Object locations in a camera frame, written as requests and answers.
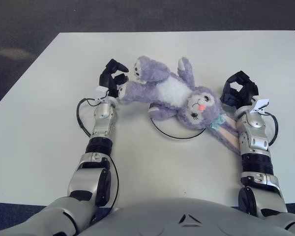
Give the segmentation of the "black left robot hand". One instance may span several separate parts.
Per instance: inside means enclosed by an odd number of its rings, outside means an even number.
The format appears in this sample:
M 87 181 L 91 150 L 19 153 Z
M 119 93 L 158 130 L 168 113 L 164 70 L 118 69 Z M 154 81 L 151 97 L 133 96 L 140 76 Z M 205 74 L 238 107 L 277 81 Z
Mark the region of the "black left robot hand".
M 126 66 L 111 59 L 99 77 L 99 85 L 108 88 L 108 96 L 118 98 L 117 86 L 128 81 L 128 77 L 125 75 L 128 72 Z

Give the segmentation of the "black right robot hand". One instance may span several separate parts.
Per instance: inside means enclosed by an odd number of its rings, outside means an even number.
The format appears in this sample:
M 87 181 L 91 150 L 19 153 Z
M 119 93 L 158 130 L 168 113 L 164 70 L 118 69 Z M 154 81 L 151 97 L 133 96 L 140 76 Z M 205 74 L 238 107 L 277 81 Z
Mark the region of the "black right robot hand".
M 232 83 L 241 85 L 242 88 L 237 91 L 231 87 Z M 220 101 L 237 109 L 242 106 L 252 105 L 251 99 L 253 96 L 259 95 L 257 85 L 250 80 L 250 77 L 243 71 L 239 71 L 232 75 L 224 84 L 223 92 Z

